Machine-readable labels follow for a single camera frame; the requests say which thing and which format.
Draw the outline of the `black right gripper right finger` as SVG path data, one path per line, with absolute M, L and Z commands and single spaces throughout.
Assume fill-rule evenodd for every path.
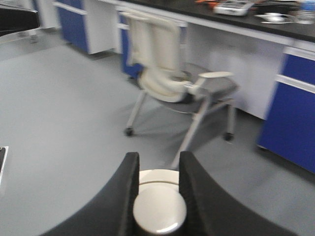
M 188 236 L 293 236 L 295 234 L 233 198 L 189 151 L 180 154 L 179 192 L 187 206 L 185 233 Z

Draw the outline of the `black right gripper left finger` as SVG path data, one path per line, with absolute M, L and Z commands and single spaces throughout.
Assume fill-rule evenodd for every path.
M 139 190 L 139 153 L 128 152 L 103 188 L 81 209 L 44 236 L 132 236 Z

